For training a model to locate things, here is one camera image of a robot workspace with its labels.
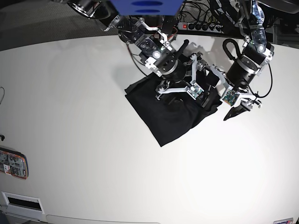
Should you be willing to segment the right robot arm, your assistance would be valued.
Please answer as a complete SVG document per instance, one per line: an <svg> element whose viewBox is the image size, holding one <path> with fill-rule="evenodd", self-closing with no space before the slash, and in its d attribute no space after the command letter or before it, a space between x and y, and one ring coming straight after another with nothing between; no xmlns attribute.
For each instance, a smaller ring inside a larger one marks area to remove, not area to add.
<svg viewBox="0 0 299 224"><path fill-rule="evenodd" d="M150 27L144 18L128 19L119 14L111 1L72 0L67 3L75 12L90 20L99 20L106 26L106 31L116 28L120 39L127 45L133 44L141 50L141 63L168 81L180 82L186 75L187 68L179 57L188 46L184 40L179 50L175 51L167 34L158 27Z"/></svg>

